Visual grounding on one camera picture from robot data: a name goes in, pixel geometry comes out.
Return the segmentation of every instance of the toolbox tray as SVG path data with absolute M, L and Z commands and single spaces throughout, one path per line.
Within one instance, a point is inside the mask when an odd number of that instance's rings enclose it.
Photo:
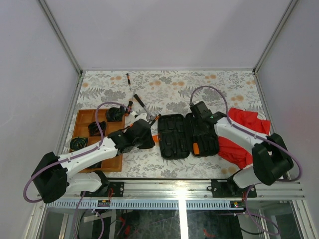
M 218 136 L 198 125 L 192 113 L 161 116 L 158 121 L 160 154 L 165 159 L 216 155 L 219 152 Z

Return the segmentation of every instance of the open tool case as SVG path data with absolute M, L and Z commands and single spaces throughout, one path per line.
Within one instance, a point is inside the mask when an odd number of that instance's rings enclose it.
M 183 159 L 190 152 L 195 157 L 212 156 L 219 152 L 218 136 L 198 125 L 192 113 L 165 115 L 159 118 L 159 146 L 165 159 Z

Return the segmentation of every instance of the table surface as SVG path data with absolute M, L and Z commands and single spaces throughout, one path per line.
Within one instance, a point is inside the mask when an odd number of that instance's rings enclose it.
M 126 73 L 130 74 L 130 91 Z M 74 115 L 66 139 L 64 152 L 69 152 L 74 124 L 78 110 L 95 109 L 100 103 L 112 101 L 128 104 L 133 90 L 143 100 L 153 114 L 182 114 L 190 112 L 191 92 L 202 85 L 211 85 L 225 95 L 229 108 L 236 107 L 259 113 L 264 119 L 264 111 L 251 71 L 87 71 L 76 103 Z M 212 112 L 225 112 L 224 101 L 219 94 L 209 88 L 194 96 L 193 101 L 205 101 Z M 133 100 L 133 110 L 144 113 L 143 108 Z M 134 121 L 126 117 L 125 125 Z M 152 134 L 157 134 L 157 123 L 152 126 Z M 227 178 L 238 167 L 218 155 L 196 158 L 165 160 L 160 155 L 156 143 L 152 149 L 134 148 L 123 155 L 121 172 L 106 173 L 108 177 L 121 178 Z

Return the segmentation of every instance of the black tape roll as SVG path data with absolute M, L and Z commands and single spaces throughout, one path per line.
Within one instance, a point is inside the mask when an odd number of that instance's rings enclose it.
M 99 122 L 100 124 L 100 127 L 103 131 L 103 136 L 105 135 L 105 129 L 106 129 L 106 122 L 105 121 L 102 121 L 102 122 Z M 101 136 L 100 132 L 99 132 L 99 128 L 96 124 L 96 122 L 92 122 L 89 124 L 88 126 L 88 130 L 89 130 L 89 134 L 90 136 Z
M 123 106 L 120 106 L 119 108 L 111 107 L 106 111 L 105 117 L 108 122 L 121 122 L 124 112 L 125 110 Z
M 85 148 L 88 144 L 88 138 L 74 137 L 70 142 L 70 151 L 74 152 L 79 149 Z

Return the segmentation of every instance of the metal frame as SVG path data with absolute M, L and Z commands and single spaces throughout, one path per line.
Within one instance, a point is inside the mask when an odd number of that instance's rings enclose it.
M 67 54 L 69 60 L 71 61 L 72 66 L 74 67 L 75 71 L 79 74 L 77 84 L 75 86 L 72 99 L 68 109 L 68 115 L 65 119 L 63 124 L 63 129 L 61 132 L 61 136 L 59 139 L 59 143 L 56 149 L 58 154 L 62 153 L 64 148 L 64 143 L 67 137 L 67 132 L 70 127 L 70 123 L 72 120 L 72 116 L 74 113 L 75 105 L 79 96 L 80 88 L 82 85 L 83 77 L 82 77 L 82 69 L 77 62 L 74 54 L 72 53 L 67 41 L 65 40 L 54 16 L 49 9 L 48 4 L 45 0 L 37 0 L 41 9 L 43 10 L 46 18 L 48 19 L 54 33 L 56 34 L 59 42 L 61 43 L 62 48 L 64 49 L 65 53 Z M 265 100 L 265 95 L 263 93 L 260 81 L 258 79 L 258 71 L 260 70 L 262 64 L 264 63 L 267 55 L 269 54 L 272 46 L 274 45 L 276 39 L 278 38 L 281 30 L 283 29 L 285 23 L 287 22 L 289 16 L 291 15 L 292 11 L 298 4 L 299 0 L 291 0 L 289 3 L 283 17 L 281 18 L 279 24 L 277 25 L 271 39 L 269 40 L 263 54 L 261 55 L 260 59 L 258 60 L 256 66 L 253 69 L 254 78 L 256 81 L 257 89 L 260 94 L 260 98 L 262 101 L 262 105 L 264 108 L 264 112 L 267 119 L 272 119 L 269 111 L 267 102 Z M 275 132 L 276 129 L 272 126 L 272 132 Z M 145 201 L 154 201 L 154 200 L 163 200 L 168 202 L 170 200 L 178 199 L 181 190 L 183 191 L 183 195 L 187 198 L 187 201 L 190 203 L 194 202 L 196 205 L 200 203 L 212 203 L 217 202 L 220 200 L 214 199 L 209 191 L 206 190 L 207 186 L 210 186 L 210 180 L 203 179 L 203 180 L 130 180 L 130 179 L 111 179 L 111 181 L 122 181 L 125 182 L 125 191 L 124 197 L 122 200 L 125 201 L 133 201 L 140 202 L 141 200 Z M 310 217 L 308 206 L 305 202 L 304 192 L 299 182 L 294 183 L 275 183 L 271 187 L 266 185 L 257 185 L 256 186 L 257 198 L 249 198 L 249 201 L 270 201 L 270 200 L 292 200 L 293 210 L 296 217 L 296 221 L 300 226 L 300 232 L 304 236 L 304 238 L 318 238 L 316 229 L 314 227 L 313 221 Z M 61 200 L 64 202 L 71 202 L 76 201 L 78 202 L 79 197 L 63 197 Z M 237 201 L 241 200 L 239 198 L 232 198 L 232 199 L 224 199 L 228 202 L 230 201 Z M 23 238 L 37 238 L 39 236 L 40 228 L 43 223 L 43 215 L 45 214 L 46 207 L 42 202 L 37 203 L 34 205 L 33 212 L 30 216 L 29 223 L 25 230 L 25 235 Z M 61 229 L 60 237 L 63 238 L 63 234 L 65 233 L 68 218 L 63 218 L 65 222 L 64 229 Z

